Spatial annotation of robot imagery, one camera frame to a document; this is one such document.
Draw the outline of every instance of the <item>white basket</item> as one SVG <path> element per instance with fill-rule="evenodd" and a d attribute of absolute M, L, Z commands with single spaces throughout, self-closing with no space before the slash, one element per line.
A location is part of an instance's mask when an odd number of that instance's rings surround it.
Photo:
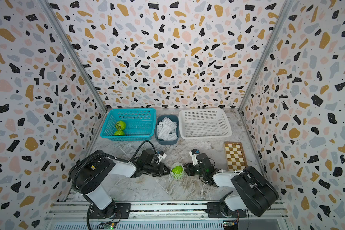
<path fill-rule="evenodd" d="M 220 108 L 180 111 L 179 131 L 187 142 L 222 140 L 232 134 L 226 114 Z"/>

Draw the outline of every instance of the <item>gray bin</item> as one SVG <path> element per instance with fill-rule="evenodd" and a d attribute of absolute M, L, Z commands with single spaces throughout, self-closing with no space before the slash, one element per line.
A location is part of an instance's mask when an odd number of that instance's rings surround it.
<path fill-rule="evenodd" d="M 162 139 L 157 139 L 157 125 L 159 124 L 160 121 L 162 121 L 165 117 L 169 118 L 172 122 L 176 122 L 176 136 L 178 137 L 176 140 L 167 140 L 164 141 Z M 175 115 L 161 115 L 157 118 L 157 122 L 156 122 L 156 132 L 155 132 L 155 138 L 157 140 L 157 142 L 160 145 L 175 145 L 178 140 L 179 140 L 179 118 Z"/>

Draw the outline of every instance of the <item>plastic basket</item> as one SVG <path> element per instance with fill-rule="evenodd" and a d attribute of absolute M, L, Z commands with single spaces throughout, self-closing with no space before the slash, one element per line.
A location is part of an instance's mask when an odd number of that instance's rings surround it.
<path fill-rule="evenodd" d="M 220 108 L 180 111 L 179 130 L 187 142 L 222 140 L 232 134 L 226 114 Z"/>
<path fill-rule="evenodd" d="M 126 123 L 124 136 L 114 136 L 115 124 Z M 156 127 L 156 110 L 154 108 L 117 108 L 112 109 L 102 126 L 100 136 L 112 141 L 151 140 Z"/>

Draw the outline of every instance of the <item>metal frame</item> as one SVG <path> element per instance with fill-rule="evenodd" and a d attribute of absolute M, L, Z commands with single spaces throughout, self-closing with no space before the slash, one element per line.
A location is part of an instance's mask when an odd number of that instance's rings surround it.
<path fill-rule="evenodd" d="M 105 104 L 103 103 L 91 79 L 89 79 L 86 69 L 83 67 L 83 64 L 81 63 L 80 59 L 75 53 L 72 44 L 68 40 L 67 35 L 65 34 L 62 26 L 60 25 L 58 19 L 56 18 L 54 11 L 51 9 L 49 2 L 47 0 L 38 0 L 37 2 L 40 4 L 42 11 L 44 12 L 45 16 L 50 21 L 50 24 L 52 28 L 55 30 L 56 35 L 59 36 L 61 43 L 64 45 L 64 48 L 69 54 L 71 60 L 74 62 L 75 67 L 80 71 L 81 75 L 83 76 L 83 79 L 86 82 L 89 90 L 93 94 L 95 100 L 97 101 L 99 108 L 101 108 L 102 112 L 105 113 L 106 112 Z"/>
<path fill-rule="evenodd" d="M 291 8 L 294 1 L 295 0 L 285 0 L 283 6 L 281 8 L 279 17 L 276 21 L 274 28 L 273 28 L 273 32 L 270 36 L 270 39 L 268 40 L 268 42 L 266 44 L 266 47 L 262 53 L 262 56 L 259 59 L 258 66 L 257 66 L 256 70 L 254 71 L 253 77 L 250 80 L 249 85 L 248 85 L 248 87 L 244 93 L 244 97 L 243 97 L 243 99 L 240 103 L 240 106 L 239 106 L 239 112 L 243 111 L 245 102 L 248 100 L 249 95 L 251 94 L 251 90 L 253 89 L 256 81 L 259 78 L 259 74 L 262 71 L 262 68 L 263 68 L 263 66 L 267 60 L 268 55 L 270 55 L 270 53 L 271 53 L 271 49 L 272 49 L 273 45 L 275 44 L 277 36 L 280 33 L 281 28 L 283 27 L 283 23 L 284 23 L 287 15 L 288 15 L 290 8 Z"/>
<path fill-rule="evenodd" d="M 130 213 L 128 219 L 121 219 L 120 222 L 130 221 L 179 221 L 179 220 L 232 220 L 232 218 L 208 218 L 204 212 L 208 202 L 219 202 L 218 200 L 197 200 L 197 201 L 130 201 Z M 55 202 L 49 211 L 45 222 L 84 222 L 87 216 L 88 202 Z M 289 219 L 281 200 L 277 200 L 269 210 L 261 217 L 249 212 L 250 219 Z"/>
<path fill-rule="evenodd" d="M 262 68 L 269 56 L 271 49 L 276 41 L 276 38 L 281 31 L 283 23 L 290 11 L 290 8 L 295 0 L 285 0 L 285 3 L 282 6 L 282 9 L 279 14 L 279 18 L 274 26 L 274 31 L 272 32 L 270 39 L 267 42 L 266 48 L 262 53 L 260 58 L 260 62 L 253 74 L 253 78 L 249 82 L 248 88 L 244 94 L 244 97 L 240 103 L 238 109 L 236 108 L 223 108 L 224 110 L 236 110 L 239 112 L 240 118 L 242 123 L 245 126 L 246 133 L 248 138 L 250 139 L 251 146 L 253 148 L 253 152 L 256 156 L 256 160 L 259 163 L 259 167 L 261 169 L 261 173 L 263 176 L 266 177 L 266 174 L 263 171 L 262 164 L 260 164 L 260 160 L 258 159 L 258 155 L 255 151 L 254 142 L 250 137 L 249 131 L 246 128 L 245 121 L 243 116 L 240 114 L 243 111 L 246 101 L 251 94 L 251 90 L 253 89 L 255 82 L 259 78 L 259 74 L 262 71 Z M 72 48 L 71 43 L 66 37 L 66 34 L 60 25 L 59 21 L 57 20 L 55 13 L 51 9 L 47 0 L 38 0 L 40 7 L 42 8 L 44 14 L 48 18 L 51 23 L 52 28 L 55 30 L 56 34 L 59 36 L 60 41 L 65 47 L 65 50 L 68 52 L 71 60 L 74 62 L 75 66 L 78 68 L 80 73 L 82 74 L 83 79 L 87 83 L 87 86 L 95 100 L 99 104 L 103 114 L 102 119 L 99 126 L 96 128 L 96 132 L 94 134 L 90 145 L 88 146 L 87 152 L 85 156 L 90 154 L 92 146 L 96 142 L 96 139 L 99 136 L 101 131 L 102 125 L 108 113 L 108 108 L 103 103 L 100 95 L 98 94 L 97 90 L 95 89 L 91 79 L 88 77 L 88 73 L 83 67 L 82 63 L 80 62 L 77 54 L 75 53 L 74 49 Z M 171 110 L 172 108 L 157 108 L 157 109 L 165 109 Z M 181 110 L 183 108 L 173 108 L 174 110 Z M 231 218 L 208 218 L 208 214 L 204 212 L 207 209 L 207 202 L 218 202 L 217 200 L 198 200 L 198 201 L 151 201 L 151 202 L 129 202 L 131 203 L 131 209 L 128 219 L 120 220 L 120 223 L 138 223 L 138 222 L 153 222 L 153 221 L 174 221 L 178 223 L 181 220 L 187 221 L 224 221 L 224 220 L 232 220 Z M 80 225 L 84 225 L 86 213 L 88 209 L 88 202 L 55 202 L 51 210 L 49 211 L 47 217 L 45 218 L 45 223 L 47 224 L 46 229 L 52 229 L 55 223 L 59 222 L 75 222 L 79 223 Z M 271 209 L 266 211 L 261 217 L 254 216 L 251 212 L 249 212 L 250 219 L 277 219 L 279 226 L 281 229 L 292 230 L 292 225 L 289 222 L 287 211 L 284 208 L 283 203 L 281 200 L 278 200 L 271 206 Z M 93 227 L 97 227 L 98 224 L 102 223 L 105 220 L 92 220 L 91 225 Z"/>

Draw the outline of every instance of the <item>mounting plate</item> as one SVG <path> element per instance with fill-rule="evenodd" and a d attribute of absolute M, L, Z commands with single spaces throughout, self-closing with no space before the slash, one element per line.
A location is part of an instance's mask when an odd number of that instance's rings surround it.
<path fill-rule="evenodd" d="M 115 204 L 115 210 L 116 210 L 116 216 L 113 215 L 110 219 L 105 219 L 105 220 L 119 220 L 119 219 L 128 219 L 129 218 L 129 213 L 130 213 L 130 203 L 116 203 Z M 91 212 L 89 214 L 89 219 L 90 220 L 99 220 L 102 219 L 102 216 L 98 214 L 97 212 Z"/>
<path fill-rule="evenodd" d="M 245 211 L 243 211 L 242 209 L 239 209 L 238 211 L 239 211 L 239 217 L 240 218 L 247 217 L 247 214 Z M 208 213 L 208 218 L 227 218 L 227 216 L 224 216 L 221 213 L 219 202 L 208 202 L 207 203 L 207 213 Z M 238 214 L 235 212 L 235 214 L 232 215 L 232 218 L 236 219 L 237 217 L 238 217 Z"/>

